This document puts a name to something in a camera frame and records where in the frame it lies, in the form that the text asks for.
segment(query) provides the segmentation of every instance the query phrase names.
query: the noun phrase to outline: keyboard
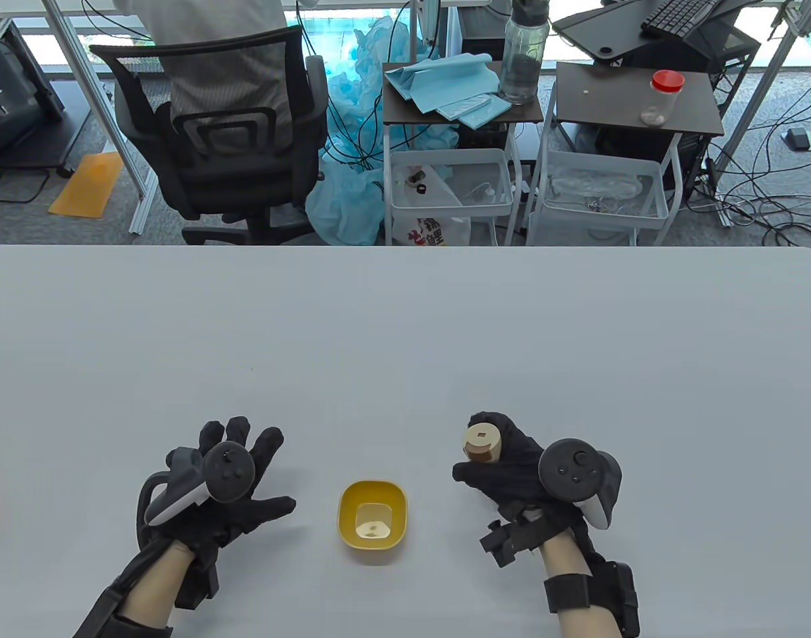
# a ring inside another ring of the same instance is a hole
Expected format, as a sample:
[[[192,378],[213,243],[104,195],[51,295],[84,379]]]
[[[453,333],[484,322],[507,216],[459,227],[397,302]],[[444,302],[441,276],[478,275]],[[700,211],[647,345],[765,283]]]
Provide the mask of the keyboard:
[[[666,0],[642,22],[642,31],[658,36],[683,39],[695,27],[700,27],[706,16],[721,0]]]

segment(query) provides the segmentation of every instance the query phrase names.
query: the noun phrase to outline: yellow bowl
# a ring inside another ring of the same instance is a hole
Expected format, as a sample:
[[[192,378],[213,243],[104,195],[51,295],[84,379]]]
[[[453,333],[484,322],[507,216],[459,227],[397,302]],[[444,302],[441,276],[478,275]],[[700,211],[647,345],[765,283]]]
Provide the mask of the yellow bowl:
[[[359,480],[345,489],[337,513],[344,543],[356,550],[390,550],[408,528],[408,499],[386,480]]]

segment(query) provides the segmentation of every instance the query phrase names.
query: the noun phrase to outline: black glove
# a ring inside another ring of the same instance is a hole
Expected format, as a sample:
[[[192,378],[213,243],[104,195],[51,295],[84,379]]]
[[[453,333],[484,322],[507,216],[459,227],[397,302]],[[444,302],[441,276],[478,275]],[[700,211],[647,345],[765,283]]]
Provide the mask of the black glove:
[[[571,502],[548,495],[538,477],[538,461],[544,449],[532,437],[523,434],[508,416],[499,412],[480,412],[470,417],[469,428],[476,423],[493,423],[502,436],[496,463],[466,461],[453,466],[453,478],[464,481],[499,505],[500,511],[516,502],[539,508],[557,533],[567,528],[585,528],[582,512]]]
[[[227,427],[218,421],[211,421],[199,434],[199,452],[206,455],[226,435],[227,440],[245,446],[251,426],[246,417],[233,417]],[[152,534],[162,534],[187,545],[203,566],[216,561],[220,548],[231,543],[241,534],[248,534],[268,520],[287,516],[296,508],[296,501],[287,496],[254,500],[254,489],[272,461],[272,456],[284,443],[284,435],[278,428],[266,428],[250,450],[254,459],[254,481],[248,492],[234,502],[217,502],[209,498],[201,505],[191,505],[186,510],[156,526]],[[172,452],[166,456],[166,465],[171,461]]]

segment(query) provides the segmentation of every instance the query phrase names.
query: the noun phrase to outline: plastic jar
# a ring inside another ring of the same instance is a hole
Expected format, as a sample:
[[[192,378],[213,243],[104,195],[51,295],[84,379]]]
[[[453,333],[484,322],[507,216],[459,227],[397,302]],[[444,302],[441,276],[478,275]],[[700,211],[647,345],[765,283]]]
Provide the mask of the plastic jar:
[[[650,92],[642,107],[642,122],[648,126],[662,126],[674,112],[674,104],[685,77],[675,70],[657,70],[650,81]]]
[[[512,104],[526,104],[538,96],[541,61],[550,33],[546,0],[512,0],[505,24],[503,66],[499,93]]]

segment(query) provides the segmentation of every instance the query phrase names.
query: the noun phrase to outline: red lid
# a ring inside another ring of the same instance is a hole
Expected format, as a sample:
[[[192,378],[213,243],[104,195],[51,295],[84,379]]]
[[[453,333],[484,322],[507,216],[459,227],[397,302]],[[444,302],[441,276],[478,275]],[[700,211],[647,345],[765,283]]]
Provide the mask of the red lid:
[[[679,93],[684,84],[685,77],[675,70],[657,70],[654,73],[654,88],[662,93]]]

